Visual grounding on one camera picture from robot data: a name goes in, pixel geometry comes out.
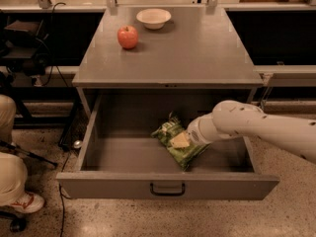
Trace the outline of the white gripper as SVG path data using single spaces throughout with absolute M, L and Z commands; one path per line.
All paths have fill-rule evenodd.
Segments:
M 186 148 L 190 140 L 197 145 L 207 145 L 220 139 L 213 123 L 212 114 L 204 115 L 190 122 L 187 132 L 182 131 L 170 140 L 173 148 Z

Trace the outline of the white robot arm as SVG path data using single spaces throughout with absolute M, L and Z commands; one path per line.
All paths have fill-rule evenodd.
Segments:
M 205 146 L 236 137 L 259 137 L 280 149 L 316 163 L 316 120 L 268 115 L 259 107 L 222 101 L 171 139 L 174 148 Z

